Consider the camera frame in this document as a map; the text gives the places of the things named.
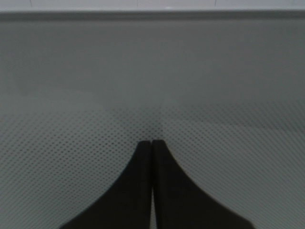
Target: dotted pattern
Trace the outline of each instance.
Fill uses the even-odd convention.
[[[257,229],[302,229],[304,127],[305,101],[1,113],[0,228],[59,227],[108,189],[138,141],[162,138]]]
[[[305,103],[163,109],[163,134],[193,181],[257,229],[305,225]]]

